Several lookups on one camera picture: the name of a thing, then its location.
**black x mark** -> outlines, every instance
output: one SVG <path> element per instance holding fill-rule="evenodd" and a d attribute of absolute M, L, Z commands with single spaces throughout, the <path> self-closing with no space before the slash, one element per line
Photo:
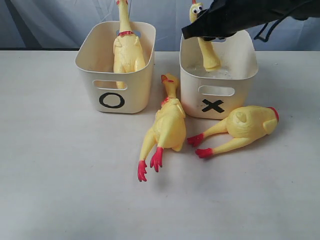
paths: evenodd
<path fill-rule="evenodd" d="M 202 109 L 202 112 L 208 112 L 211 109 L 216 110 L 218 113 L 223 113 L 225 110 L 223 110 L 221 107 L 219 107 L 220 104 L 223 104 L 224 102 L 221 100 L 215 101 L 215 102 L 210 102 L 207 99 L 204 99 L 202 101 L 204 104 L 207 104 L 208 106 Z"/>

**light blue curtain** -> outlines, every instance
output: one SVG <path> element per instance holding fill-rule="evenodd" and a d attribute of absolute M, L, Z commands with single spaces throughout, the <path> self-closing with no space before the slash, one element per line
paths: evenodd
<path fill-rule="evenodd" d="M 27 47 L 16 13 L 42 48 L 79 48 L 98 23 L 119 20 L 115 0 L 0 0 L 0 48 Z M 205 8 L 212 0 L 202 1 Z M 156 51 L 178 51 L 181 28 L 189 24 L 192 0 L 129 0 L 130 20 L 156 27 Z M 254 37 L 262 26 L 248 29 Z M 258 51 L 320 51 L 320 19 L 284 20 L 269 42 L 254 40 Z"/>

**o symbol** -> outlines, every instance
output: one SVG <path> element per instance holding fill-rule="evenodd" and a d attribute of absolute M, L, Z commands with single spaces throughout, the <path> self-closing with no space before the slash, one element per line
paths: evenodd
<path fill-rule="evenodd" d="M 119 99 L 120 99 L 119 105 L 110 106 L 110 105 L 108 105 L 108 104 L 105 104 L 105 103 L 104 103 L 104 99 L 105 99 L 107 96 L 109 96 L 109 95 L 116 95 L 116 96 L 118 96 Z M 107 93 L 102 94 L 102 95 L 100 96 L 100 98 L 99 98 L 99 103 L 100 103 L 102 106 L 104 106 L 104 107 L 106 107 L 106 108 L 109 108 L 109 109 L 119 109 L 119 108 L 123 107 L 123 105 L 125 105 L 125 99 L 124 99 L 120 94 L 118 94 L 118 93 L 107 92 Z"/>

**rubber chicken neck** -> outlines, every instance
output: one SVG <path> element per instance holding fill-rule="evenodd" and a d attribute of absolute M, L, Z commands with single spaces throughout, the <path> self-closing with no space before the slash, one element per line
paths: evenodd
<path fill-rule="evenodd" d="M 197 147 L 205 138 L 229 133 L 233 139 L 221 146 L 207 149 L 197 149 L 199 158 L 208 158 L 247 146 L 254 141 L 270 135 L 277 127 L 279 115 L 273 107 L 244 106 L 233 110 L 228 117 L 218 122 L 205 132 L 190 137 L 188 143 Z"/>
<path fill-rule="evenodd" d="M 128 1 L 116 0 L 119 8 L 119 34 L 113 43 L 114 73 L 132 73 L 146 66 L 139 37 L 132 31 L 129 20 Z M 116 82 L 118 89 L 124 89 L 125 83 Z"/>
<path fill-rule="evenodd" d="M 147 181 L 145 176 L 147 173 L 146 158 L 154 145 L 157 144 L 157 148 L 151 158 L 150 168 L 154 167 L 155 171 L 158 172 L 159 167 L 162 167 L 164 149 L 173 149 L 179 152 L 187 135 L 186 114 L 176 95 L 179 80 L 167 73 L 161 76 L 161 81 L 167 97 L 161 103 L 161 109 L 155 114 L 153 126 L 147 131 L 143 140 L 138 164 L 138 180 L 140 182 Z"/>
<path fill-rule="evenodd" d="M 197 14 L 204 8 L 204 5 L 196 0 L 192 0 L 192 6 L 189 12 L 190 22 L 193 23 L 197 19 Z M 210 41 L 205 41 L 201 37 L 198 37 L 199 47 L 201 49 L 203 57 L 203 67 L 207 72 L 212 72 L 221 67 L 221 61 L 216 54 L 214 47 Z"/>

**white basket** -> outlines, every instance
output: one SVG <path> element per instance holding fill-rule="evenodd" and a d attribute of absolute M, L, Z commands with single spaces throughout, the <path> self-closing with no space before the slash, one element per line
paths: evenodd
<path fill-rule="evenodd" d="M 136 72 L 114 73 L 113 45 L 119 21 L 97 24 L 88 34 L 75 59 L 88 96 L 100 112 L 134 114 L 149 102 L 155 62 L 156 29 L 145 22 L 131 22 L 140 37 L 146 66 Z M 126 88 L 117 89 L 116 82 Z"/>
<path fill-rule="evenodd" d="M 212 44 L 221 59 L 222 68 L 228 69 L 232 79 L 192 74 L 188 69 L 202 64 L 202 53 L 196 37 L 186 40 L 182 36 L 181 104 L 184 111 L 192 117 L 221 120 L 244 104 L 258 72 L 258 63 L 252 40 L 245 30 L 228 37 L 224 42 Z"/>

